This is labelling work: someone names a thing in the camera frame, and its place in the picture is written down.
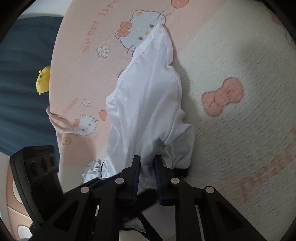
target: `white cloth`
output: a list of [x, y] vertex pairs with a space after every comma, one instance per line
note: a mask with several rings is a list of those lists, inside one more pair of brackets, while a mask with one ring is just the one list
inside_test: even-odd
[[101, 160], [92, 161], [88, 164], [88, 167], [85, 169], [84, 173], [82, 174], [82, 177], [84, 179], [84, 183], [87, 183], [90, 180], [93, 180], [95, 178], [101, 178]]
[[[111, 131], [102, 177], [111, 177], [141, 157], [138, 192], [156, 189], [154, 157], [160, 154], [169, 168], [188, 168], [194, 145], [194, 128], [184, 124], [182, 88], [173, 61], [171, 39], [157, 25], [136, 48], [132, 60], [107, 97]], [[173, 207], [155, 204], [142, 212], [163, 239], [175, 233]], [[138, 219], [129, 226], [141, 229]]]

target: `flower print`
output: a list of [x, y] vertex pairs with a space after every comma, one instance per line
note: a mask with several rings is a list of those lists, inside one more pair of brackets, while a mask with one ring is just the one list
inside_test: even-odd
[[107, 53], [110, 52], [110, 49], [106, 48], [106, 45], [104, 44], [101, 48], [97, 48], [96, 51], [99, 53], [98, 56], [103, 56], [104, 58], [107, 57]]
[[91, 106], [91, 102], [87, 100], [83, 100], [82, 104], [84, 105], [84, 107]]

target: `blue bedding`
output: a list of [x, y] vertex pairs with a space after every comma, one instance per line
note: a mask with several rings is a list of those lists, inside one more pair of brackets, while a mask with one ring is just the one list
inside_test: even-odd
[[53, 145], [55, 129], [45, 109], [49, 94], [36, 91], [39, 70], [50, 65], [62, 17], [17, 20], [0, 44], [0, 152], [11, 156], [26, 146]]

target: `bed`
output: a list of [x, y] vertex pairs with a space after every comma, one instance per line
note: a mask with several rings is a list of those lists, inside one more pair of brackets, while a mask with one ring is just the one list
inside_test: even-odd
[[[74, 0], [57, 36], [47, 110], [64, 190], [83, 182], [89, 162], [104, 159], [105, 98], [144, 39], [129, 38], [133, 23], [149, 16], [170, 31], [185, 121], [196, 128], [187, 181], [213, 185], [267, 240], [279, 240], [296, 214], [295, 15], [288, 1], [265, 4], [279, 18], [256, 1]], [[243, 86], [242, 98], [216, 103], [229, 78]], [[96, 128], [79, 135], [74, 127], [86, 116], [98, 120]]]

